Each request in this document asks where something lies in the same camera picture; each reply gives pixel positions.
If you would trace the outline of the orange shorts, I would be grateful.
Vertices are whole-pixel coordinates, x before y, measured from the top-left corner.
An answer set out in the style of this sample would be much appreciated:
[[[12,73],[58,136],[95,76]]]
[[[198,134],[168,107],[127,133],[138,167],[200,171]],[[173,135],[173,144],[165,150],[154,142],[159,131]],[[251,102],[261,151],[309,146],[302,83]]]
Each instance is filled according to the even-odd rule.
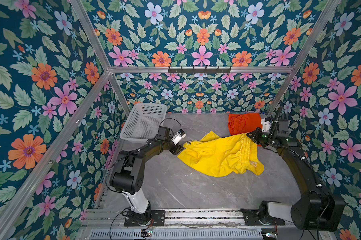
[[[261,116],[259,113],[228,115],[228,129],[231,136],[251,133],[257,128],[262,129]]]

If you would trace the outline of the yellow shorts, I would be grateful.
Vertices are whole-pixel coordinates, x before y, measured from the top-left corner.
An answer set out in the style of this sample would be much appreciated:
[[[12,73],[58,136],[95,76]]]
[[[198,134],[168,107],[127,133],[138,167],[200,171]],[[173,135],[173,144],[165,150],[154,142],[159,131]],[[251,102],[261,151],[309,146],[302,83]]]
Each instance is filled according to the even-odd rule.
[[[199,141],[186,142],[178,158],[192,169],[210,177],[225,177],[247,171],[259,176],[264,165],[258,160],[257,144],[246,134],[221,138],[214,132]]]

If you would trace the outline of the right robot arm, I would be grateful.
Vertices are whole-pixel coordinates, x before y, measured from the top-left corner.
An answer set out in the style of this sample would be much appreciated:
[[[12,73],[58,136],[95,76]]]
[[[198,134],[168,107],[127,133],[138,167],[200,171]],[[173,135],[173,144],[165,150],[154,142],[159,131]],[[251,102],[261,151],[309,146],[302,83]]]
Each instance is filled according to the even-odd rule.
[[[264,225],[289,222],[300,230],[336,231],[345,207],[322,183],[308,162],[299,140],[285,135],[265,134],[260,128],[247,136],[263,148],[271,146],[288,165],[298,185],[301,198],[293,205],[262,201],[255,223]]]

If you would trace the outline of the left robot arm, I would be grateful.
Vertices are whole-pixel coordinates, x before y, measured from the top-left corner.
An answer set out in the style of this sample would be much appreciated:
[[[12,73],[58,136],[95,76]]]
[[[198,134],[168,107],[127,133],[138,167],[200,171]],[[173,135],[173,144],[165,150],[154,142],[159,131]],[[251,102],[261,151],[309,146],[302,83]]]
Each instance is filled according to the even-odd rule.
[[[151,158],[164,151],[177,155],[182,149],[180,141],[185,135],[175,137],[159,137],[149,140],[144,146],[129,152],[120,152],[110,174],[109,185],[122,194],[129,203],[127,217],[135,223],[146,226],[152,221],[152,210],[149,200],[141,187],[144,180],[145,164]]]

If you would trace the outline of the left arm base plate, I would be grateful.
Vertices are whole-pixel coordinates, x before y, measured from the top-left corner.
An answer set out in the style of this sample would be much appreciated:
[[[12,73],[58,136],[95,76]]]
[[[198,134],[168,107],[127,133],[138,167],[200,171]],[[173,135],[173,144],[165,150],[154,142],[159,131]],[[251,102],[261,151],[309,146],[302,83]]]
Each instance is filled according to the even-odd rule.
[[[165,221],[166,211],[164,210],[150,210],[144,214],[134,213],[129,210],[126,214],[124,226],[125,227],[163,227]]]

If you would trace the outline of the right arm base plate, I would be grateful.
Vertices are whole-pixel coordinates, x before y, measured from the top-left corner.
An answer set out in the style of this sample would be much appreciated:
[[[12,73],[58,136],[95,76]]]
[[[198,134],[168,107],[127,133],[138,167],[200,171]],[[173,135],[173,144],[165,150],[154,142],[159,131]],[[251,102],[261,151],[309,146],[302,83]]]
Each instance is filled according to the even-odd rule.
[[[246,226],[285,226],[284,220],[274,218],[261,210],[240,209]]]

